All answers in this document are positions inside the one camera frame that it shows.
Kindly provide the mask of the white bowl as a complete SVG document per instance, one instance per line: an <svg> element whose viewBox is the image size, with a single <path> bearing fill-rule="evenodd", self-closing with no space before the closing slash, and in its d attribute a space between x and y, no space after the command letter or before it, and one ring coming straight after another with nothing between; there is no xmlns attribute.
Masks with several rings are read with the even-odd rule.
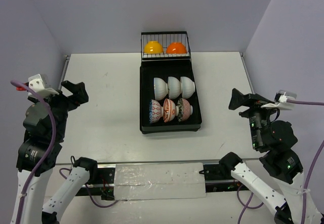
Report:
<svg viewBox="0 0 324 224"><path fill-rule="evenodd" d="M156 101L161 101L168 94L168 84L161 78L154 78L154 97Z"/></svg>
<svg viewBox="0 0 324 224"><path fill-rule="evenodd" d="M180 77L180 83L182 97L190 98L195 92L195 82L188 77Z"/></svg>
<svg viewBox="0 0 324 224"><path fill-rule="evenodd" d="M176 77L168 77L168 96L175 99L182 94L182 84Z"/></svg>

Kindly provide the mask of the grey leaf patterned bowl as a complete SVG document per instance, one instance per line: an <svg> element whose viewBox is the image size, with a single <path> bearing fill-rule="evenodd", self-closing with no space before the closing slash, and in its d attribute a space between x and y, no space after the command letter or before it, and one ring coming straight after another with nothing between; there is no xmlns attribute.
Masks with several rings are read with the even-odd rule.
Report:
<svg viewBox="0 0 324 224"><path fill-rule="evenodd" d="M177 107L179 109L177 116L179 122L184 122L188 120L193 113L192 105L190 105L189 101L184 98L180 98L178 100Z"/></svg>

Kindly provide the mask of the brown bowl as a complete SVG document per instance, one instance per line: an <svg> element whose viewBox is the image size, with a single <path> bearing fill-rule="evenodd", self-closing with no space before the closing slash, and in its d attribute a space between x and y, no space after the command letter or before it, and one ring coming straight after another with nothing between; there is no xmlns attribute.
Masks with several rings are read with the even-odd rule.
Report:
<svg viewBox="0 0 324 224"><path fill-rule="evenodd" d="M163 120L165 123L172 121L179 114L178 106L176 106L174 101L170 99L164 100L163 110L164 110Z"/></svg>

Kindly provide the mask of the blue patterned bowl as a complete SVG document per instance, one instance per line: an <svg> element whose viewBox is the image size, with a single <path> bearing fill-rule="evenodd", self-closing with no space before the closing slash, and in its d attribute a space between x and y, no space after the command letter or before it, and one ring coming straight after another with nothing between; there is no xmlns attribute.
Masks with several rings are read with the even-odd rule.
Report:
<svg viewBox="0 0 324 224"><path fill-rule="evenodd" d="M150 100L149 103L149 123L156 123L162 118L164 115L163 107L156 100Z"/></svg>

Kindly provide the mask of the orange bowl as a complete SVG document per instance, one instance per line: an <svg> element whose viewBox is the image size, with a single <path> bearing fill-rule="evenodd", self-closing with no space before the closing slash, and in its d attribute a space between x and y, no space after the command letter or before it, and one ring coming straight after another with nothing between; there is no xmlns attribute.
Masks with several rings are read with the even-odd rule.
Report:
<svg viewBox="0 0 324 224"><path fill-rule="evenodd" d="M186 54L187 49L185 45L179 42L173 42L171 43L167 49L166 49L167 54Z"/></svg>

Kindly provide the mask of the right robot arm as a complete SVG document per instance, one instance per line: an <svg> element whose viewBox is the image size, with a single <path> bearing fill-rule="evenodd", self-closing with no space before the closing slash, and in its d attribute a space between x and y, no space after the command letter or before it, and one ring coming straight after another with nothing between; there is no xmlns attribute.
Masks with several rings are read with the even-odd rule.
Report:
<svg viewBox="0 0 324 224"><path fill-rule="evenodd" d="M323 213L317 209L308 188L312 170L305 175L298 155L292 150L298 142L292 124L270 119L272 114L279 116L282 110L292 110L295 104L316 105L316 102L297 101L296 96L280 90L271 101L259 94L242 94L234 88L228 106L230 110L247 107L239 115L249 120L252 147L263 153L259 161L280 192L254 174L233 152L219 161L220 173L245 185L269 209L275 223L323 223Z"/></svg>

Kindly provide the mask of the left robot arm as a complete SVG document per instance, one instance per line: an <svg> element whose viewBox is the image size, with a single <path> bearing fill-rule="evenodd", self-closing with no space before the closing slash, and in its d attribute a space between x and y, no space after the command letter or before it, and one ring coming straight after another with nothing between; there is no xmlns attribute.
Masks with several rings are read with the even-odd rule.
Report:
<svg viewBox="0 0 324 224"><path fill-rule="evenodd" d="M70 175L47 202L43 203L49 179L62 149L68 113L89 101L83 82L61 82L71 92L41 86L31 88L32 81L21 83L12 80L17 90L29 92L32 105L25 113L24 140L18 150L18 189L11 223L59 223L63 213L79 189L98 179L97 161L80 157L72 162Z"/></svg>

